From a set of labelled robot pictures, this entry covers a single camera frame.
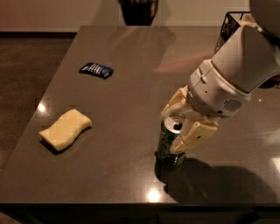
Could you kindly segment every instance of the sponge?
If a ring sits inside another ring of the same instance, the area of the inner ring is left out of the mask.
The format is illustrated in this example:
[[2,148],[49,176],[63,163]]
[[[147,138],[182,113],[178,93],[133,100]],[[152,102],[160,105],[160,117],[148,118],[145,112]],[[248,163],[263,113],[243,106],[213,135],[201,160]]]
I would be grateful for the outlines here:
[[69,147],[77,136],[86,128],[91,128],[91,120],[76,109],[62,115],[50,128],[39,134],[56,150]]

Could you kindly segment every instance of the dark green can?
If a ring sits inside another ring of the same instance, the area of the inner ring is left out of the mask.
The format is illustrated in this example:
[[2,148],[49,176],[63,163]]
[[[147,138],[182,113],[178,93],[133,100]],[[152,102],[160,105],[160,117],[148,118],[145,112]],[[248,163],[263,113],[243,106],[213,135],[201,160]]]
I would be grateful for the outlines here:
[[172,142],[179,135],[183,122],[186,119],[181,114],[168,115],[161,123],[160,139],[157,147],[157,157],[166,165],[181,165],[185,153],[178,155],[170,153]]

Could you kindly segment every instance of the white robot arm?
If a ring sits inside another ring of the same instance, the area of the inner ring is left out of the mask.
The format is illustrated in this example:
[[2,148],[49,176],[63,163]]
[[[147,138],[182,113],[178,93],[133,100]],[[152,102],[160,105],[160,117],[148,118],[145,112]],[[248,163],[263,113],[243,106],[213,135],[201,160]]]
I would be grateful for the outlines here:
[[241,26],[211,58],[192,73],[188,85],[161,113],[186,117],[170,153],[180,154],[212,136],[223,117],[234,116],[254,89],[280,74],[280,0],[251,0],[256,23]]

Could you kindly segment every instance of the brown floor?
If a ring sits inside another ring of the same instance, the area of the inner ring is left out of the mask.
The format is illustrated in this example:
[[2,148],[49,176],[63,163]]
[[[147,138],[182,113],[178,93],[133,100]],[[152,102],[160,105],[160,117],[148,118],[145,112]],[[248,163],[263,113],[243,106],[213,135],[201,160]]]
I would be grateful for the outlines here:
[[[73,36],[0,38],[0,181],[9,156]],[[0,213],[0,223],[18,223]]]

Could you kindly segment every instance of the gray tabletop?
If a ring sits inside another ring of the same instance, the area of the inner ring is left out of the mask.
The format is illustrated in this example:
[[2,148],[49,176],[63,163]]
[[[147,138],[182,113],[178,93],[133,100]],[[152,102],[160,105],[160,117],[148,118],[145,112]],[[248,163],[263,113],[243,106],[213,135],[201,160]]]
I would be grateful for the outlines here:
[[[157,163],[159,114],[214,53],[220,27],[82,27],[0,176],[1,203],[278,203],[280,91],[257,89],[179,170]],[[103,80],[88,62],[114,68]],[[93,123],[54,155],[39,131],[69,109]]]

